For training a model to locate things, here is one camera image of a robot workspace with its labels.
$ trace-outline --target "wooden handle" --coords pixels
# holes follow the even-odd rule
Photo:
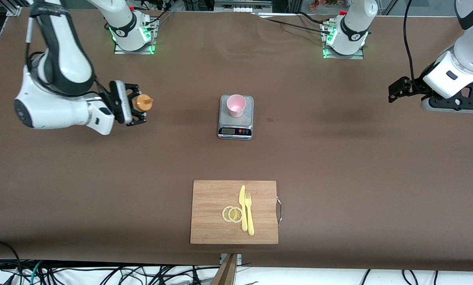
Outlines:
[[[249,235],[254,235],[254,223],[252,222],[252,214],[250,207],[247,207],[247,216],[249,220]]]
[[[242,231],[247,231],[247,215],[245,214],[245,205],[242,207],[241,210],[241,230]]]

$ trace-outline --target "lemon slice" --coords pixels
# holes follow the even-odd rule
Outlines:
[[[231,222],[240,222],[242,218],[241,209],[238,207],[233,207],[229,210],[229,220]]]
[[[233,209],[233,206],[227,206],[226,208],[224,208],[224,210],[222,210],[222,218],[226,222],[231,222],[231,220],[229,219],[229,211],[231,211],[231,209]]]

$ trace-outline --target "scale control panel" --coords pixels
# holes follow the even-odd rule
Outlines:
[[[252,130],[242,127],[221,127],[218,129],[221,139],[251,139]]]

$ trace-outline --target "brown tabletop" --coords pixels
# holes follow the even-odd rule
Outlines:
[[[21,258],[473,270],[473,115],[387,102],[408,76],[402,18],[375,19],[364,60],[334,60],[316,33],[247,13],[175,13],[155,55],[114,55],[97,10],[72,15],[99,80],[139,84],[154,108],[108,136],[26,128],[12,101],[28,12],[8,19],[0,240]],[[455,18],[411,18],[408,32],[417,74],[462,34]],[[37,29],[33,41],[44,50]],[[250,141],[217,138],[220,96],[234,93],[254,97]],[[189,244],[194,180],[276,180],[279,244]]]

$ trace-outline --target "wooden cutting board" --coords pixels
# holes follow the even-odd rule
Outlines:
[[[242,231],[241,222],[226,222],[222,210],[238,203],[241,186],[252,198],[254,235]],[[196,180],[192,195],[191,243],[209,245],[276,245],[276,181]]]

